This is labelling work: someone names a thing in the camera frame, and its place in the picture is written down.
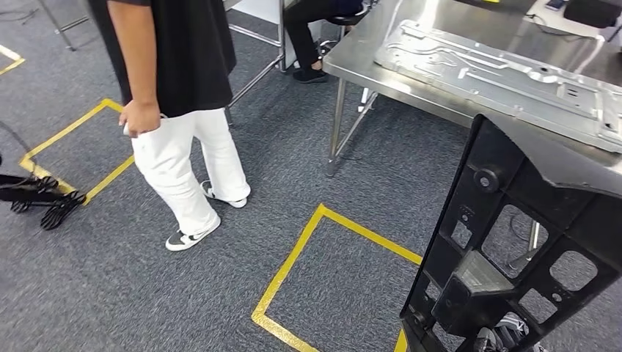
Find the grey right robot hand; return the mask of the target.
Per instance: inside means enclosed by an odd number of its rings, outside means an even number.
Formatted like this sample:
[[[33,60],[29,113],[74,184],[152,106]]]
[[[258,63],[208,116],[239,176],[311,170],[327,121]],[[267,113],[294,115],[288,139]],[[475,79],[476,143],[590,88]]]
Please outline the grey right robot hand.
[[[473,343],[473,351],[510,351],[529,334],[524,316],[507,312],[494,327],[483,326]]]

